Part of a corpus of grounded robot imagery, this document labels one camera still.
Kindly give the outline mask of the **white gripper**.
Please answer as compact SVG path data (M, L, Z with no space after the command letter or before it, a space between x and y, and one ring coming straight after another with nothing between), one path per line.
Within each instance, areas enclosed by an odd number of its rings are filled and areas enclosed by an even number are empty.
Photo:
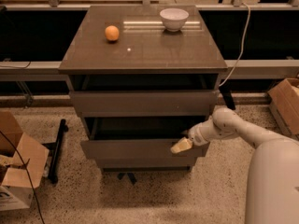
M189 139L186 137L181 138L170 148L171 152L177 154L189 150L192 148L192 144L198 147L208 144L209 141L203 136L204 130L205 128L202 123L192 126L188 130Z

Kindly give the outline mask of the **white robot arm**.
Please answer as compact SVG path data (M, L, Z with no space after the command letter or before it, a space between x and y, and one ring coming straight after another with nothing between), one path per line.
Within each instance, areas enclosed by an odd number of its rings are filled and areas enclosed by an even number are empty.
M216 139L241 137L255 148L246 195L245 224L299 224L299 143L243 120L223 107L192 126L171 147L174 154Z

